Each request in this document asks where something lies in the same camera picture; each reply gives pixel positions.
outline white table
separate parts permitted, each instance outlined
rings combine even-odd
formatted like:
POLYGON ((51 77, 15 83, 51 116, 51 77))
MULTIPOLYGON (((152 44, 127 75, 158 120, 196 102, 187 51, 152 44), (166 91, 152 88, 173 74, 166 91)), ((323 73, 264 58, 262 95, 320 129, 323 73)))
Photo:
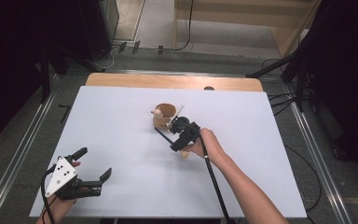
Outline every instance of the white table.
MULTIPOLYGON (((78 177, 97 180, 109 167, 113 173, 102 195, 79 199, 69 217, 223 217, 204 160, 183 159, 153 129, 150 111, 160 103, 185 104, 181 116, 212 129, 285 217, 306 216, 264 92, 89 86, 76 97, 51 164, 87 147, 78 177)), ((229 215, 243 217, 226 180, 213 170, 229 215)), ((42 207, 39 194, 30 216, 38 217, 42 207)))

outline human hand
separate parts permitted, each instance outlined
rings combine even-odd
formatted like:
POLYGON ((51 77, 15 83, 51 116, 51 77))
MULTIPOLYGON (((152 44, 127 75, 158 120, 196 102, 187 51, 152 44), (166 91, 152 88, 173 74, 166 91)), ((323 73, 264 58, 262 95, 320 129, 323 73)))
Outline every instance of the human hand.
MULTIPOLYGON (((73 167, 77 167, 80 165, 80 161, 74 161, 72 162, 73 167)), ((48 204, 51 210, 51 214, 53 215, 54 222, 56 224, 61 223, 63 218, 66 216, 66 214, 72 209, 72 206, 76 203, 77 199, 72 200, 63 200, 59 197, 57 197, 56 194, 51 195, 48 197, 48 204)), ((46 211, 46 208, 43 208, 43 211, 39 217, 39 219, 36 221, 36 224, 44 224, 44 223, 51 223, 48 213, 46 211)))
MULTIPOLYGON (((211 162, 213 162, 214 165, 220 165, 224 161, 224 159, 228 157, 228 155, 220 145, 216 135, 214 135, 212 130, 206 128, 200 130, 200 135, 207 149, 209 159, 211 160, 211 162)), ((201 158, 204 158, 204 152, 202 149, 200 138, 198 138, 193 145, 189 145, 182 150, 194 152, 201 158)))

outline forearm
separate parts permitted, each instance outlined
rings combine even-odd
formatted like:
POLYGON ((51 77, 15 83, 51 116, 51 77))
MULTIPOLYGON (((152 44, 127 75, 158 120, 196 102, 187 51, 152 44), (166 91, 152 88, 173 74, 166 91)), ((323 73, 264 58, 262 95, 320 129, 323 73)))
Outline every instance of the forearm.
POLYGON ((264 191, 229 156, 225 155, 216 166, 231 186, 250 223, 287 223, 264 191))
MULTIPOLYGON (((48 204, 50 204, 51 214, 54 218, 55 224, 60 224, 63 221, 63 218, 66 214, 71 210, 72 206, 76 200, 62 200, 60 198, 50 196, 48 198, 48 204)), ((52 223, 48 216, 48 212, 46 208, 43 208, 42 213, 40 214, 39 219, 36 221, 36 224, 49 224, 52 223)))

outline black stand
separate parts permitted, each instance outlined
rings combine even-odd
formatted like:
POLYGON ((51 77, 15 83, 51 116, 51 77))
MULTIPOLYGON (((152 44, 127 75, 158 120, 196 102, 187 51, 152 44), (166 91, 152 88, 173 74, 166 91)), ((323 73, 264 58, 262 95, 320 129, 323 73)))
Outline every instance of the black stand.
POLYGON ((268 72, 287 64, 281 75, 281 80, 284 83, 291 82, 293 78, 295 78, 295 76, 298 74, 296 88, 296 105, 298 106, 300 111, 302 111, 301 98, 304 90, 305 76, 310 70, 309 58, 312 52, 317 50, 318 43, 323 41, 323 29, 328 29, 328 27, 323 26, 323 23, 330 19, 330 15, 332 14, 336 4, 337 1, 335 1, 333 4, 325 4, 325 1, 322 1, 309 32, 301 41, 295 52, 258 72, 246 75, 246 77, 262 77, 268 72))
POLYGON ((58 74, 66 74, 68 65, 63 56, 73 59, 75 62, 83 65, 91 72, 103 72, 97 69, 94 65, 84 61, 82 58, 74 54, 72 51, 61 46, 49 43, 48 41, 40 42, 40 59, 41 59, 41 79, 42 79, 42 99, 41 104, 45 103, 50 94, 50 76, 48 72, 48 62, 51 62, 54 70, 58 74))

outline power cord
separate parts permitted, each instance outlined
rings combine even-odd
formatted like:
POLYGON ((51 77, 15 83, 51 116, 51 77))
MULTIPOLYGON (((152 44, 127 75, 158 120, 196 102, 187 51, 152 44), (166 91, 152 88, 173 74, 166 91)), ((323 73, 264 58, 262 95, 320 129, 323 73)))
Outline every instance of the power cord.
POLYGON ((272 60, 277 60, 277 61, 279 61, 279 60, 281 60, 281 59, 279 59, 279 58, 270 58, 270 59, 266 59, 264 62, 262 62, 262 63, 261 63, 261 70, 263 70, 263 69, 264 69, 264 64, 265 64, 266 62, 268 62, 268 61, 272 61, 272 60))
MULTIPOLYGON (((277 94, 277 95, 269 95, 268 96, 268 99, 270 101, 274 100, 274 99, 277 99, 277 98, 279 98, 281 96, 291 96, 289 99, 287 99, 285 101, 275 103, 275 104, 271 104, 271 108, 276 107, 278 105, 285 105, 283 108, 281 108, 281 110, 279 110, 278 112, 274 113, 274 116, 277 116, 277 115, 281 114, 284 109, 286 109, 291 103, 296 101, 297 98, 295 96, 293 96, 293 95, 294 95, 293 93, 284 93, 284 94, 277 94)), ((304 95, 303 100, 309 100, 309 98, 310 97, 308 95, 304 95)))
POLYGON ((312 220, 312 218, 310 218, 310 216, 307 214, 307 219, 312 223, 315 224, 315 222, 312 220))
POLYGON ((214 186, 214 190, 216 191, 216 194, 217 194, 217 198, 219 200, 219 203, 220 203, 220 206, 222 208, 222 211, 223 211, 223 215, 225 216, 225 220, 226 220, 226 223, 227 224, 235 224, 235 221, 233 219, 231 219, 228 215, 228 212, 227 212, 227 209, 226 209, 226 205, 225 205, 225 202, 223 200, 223 197, 222 197, 222 193, 220 192, 220 188, 217 184, 217 181, 216 181, 216 177, 214 176, 214 173, 213 173, 213 169, 212 169, 212 165, 211 165, 211 161, 209 160, 209 156, 208 156, 208 151, 206 149, 206 146, 205 146, 205 143, 203 141, 203 138, 200 134, 200 131, 195 129, 193 126, 191 125, 187 125, 187 124, 183 124, 184 126, 188 127, 188 128, 191 128, 192 130, 196 131, 199 135, 199 139, 201 141, 201 145, 202 145, 202 151, 203 151, 203 154, 204 154, 204 159, 205 159, 205 163, 206 163, 206 166, 208 168, 208 172, 209 172, 209 175, 211 176, 211 179, 212 179, 212 182, 213 182, 213 186, 214 186))
POLYGON ((129 47, 129 48, 151 49, 151 50, 158 50, 158 51, 179 51, 179 50, 185 49, 187 47, 188 43, 190 43, 190 39, 191 39, 191 21, 192 21, 192 17, 193 17, 193 6, 194 6, 194 0, 191 0, 190 17, 188 19, 188 39, 187 39, 185 45, 182 46, 181 48, 179 48, 179 49, 153 49, 153 48, 136 48, 136 47, 129 47))
POLYGON ((321 179, 319 178, 318 173, 316 172, 316 170, 312 167, 312 165, 311 165, 303 156, 301 156, 298 152, 296 152, 294 149, 290 148, 290 147, 287 146, 287 145, 284 145, 284 147, 287 148, 287 149, 289 149, 290 151, 296 153, 297 156, 298 156, 299 158, 301 158, 301 159, 309 166, 309 168, 310 168, 310 169, 312 170, 312 172, 315 174, 316 179, 318 180, 318 186, 319 186, 318 198, 316 199, 315 203, 314 203, 311 207, 305 209, 307 212, 309 212, 310 210, 312 210, 313 208, 316 207, 316 205, 319 203, 319 201, 320 201, 321 198, 322 198, 322 183, 321 183, 321 179))
MULTIPOLYGON (((190 40, 190 29, 189 29, 188 26, 187 26, 186 20, 184 20, 184 24, 185 24, 185 28, 186 28, 186 30, 187 30, 188 40, 190 40)), ((189 50, 192 50, 194 46, 193 46, 192 43, 190 43, 190 44, 191 44, 191 48, 190 48, 189 50)))
POLYGON ((122 13, 122 12, 118 12, 118 15, 123 15, 124 16, 124 21, 127 20, 127 15, 122 13))
MULTIPOLYGON (((48 207, 51 207, 51 205, 56 201, 57 198, 58 198, 58 196, 56 195, 56 196, 54 197, 54 199, 51 201, 51 203, 48 204, 48 207)), ((43 215, 42 215, 42 221, 43 221, 43 223, 46 223, 46 222, 45 222, 45 214, 46 214, 46 212, 47 212, 47 210, 45 209, 45 211, 43 212, 43 215)))
POLYGON ((114 57, 113 57, 113 50, 115 50, 115 49, 118 49, 118 47, 114 46, 114 47, 112 47, 112 49, 110 50, 110 57, 112 58, 112 62, 111 62, 108 66, 102 66, 102 65, 99 65, 99 64, 97 64, 97 63, 95 63, 95 62, 91 62, 91 63, 94 64, 94 65, 96 65, 96 66, 98 66, 98 67, 100 67, 100 68, 102 68, 102 69, 108 69, 108 68, 112 67, 113 64, 115 63, 115 59, 114 59, 114 57))
MULTIPOLYGON (((51 210, 50 210, 50 204, 48 203, 48 198, 46 197, 46 190, 45 190, 45 182, 46 182, 46 177, 53 173, 54 172, 54 169, 56 167, 56 164, 54 164, 53 166, 51 166, 44 174, 43 174, 43 177, 42 177, 42 183, 40 184, 40 190, 41 190, 41 194, 42 194, 42 199, 43 199, 43 203, 45 205, 45 212, 47 211, 48 212, 48 218, 50 219, 50 223, 51 224, 55 224, 55 221, 54 221, 54 217, 51 213, 51 210)), ((42 221, 43 223, 45 223, 45 219, 44 219, 44 216, 42 216, 42 221)))

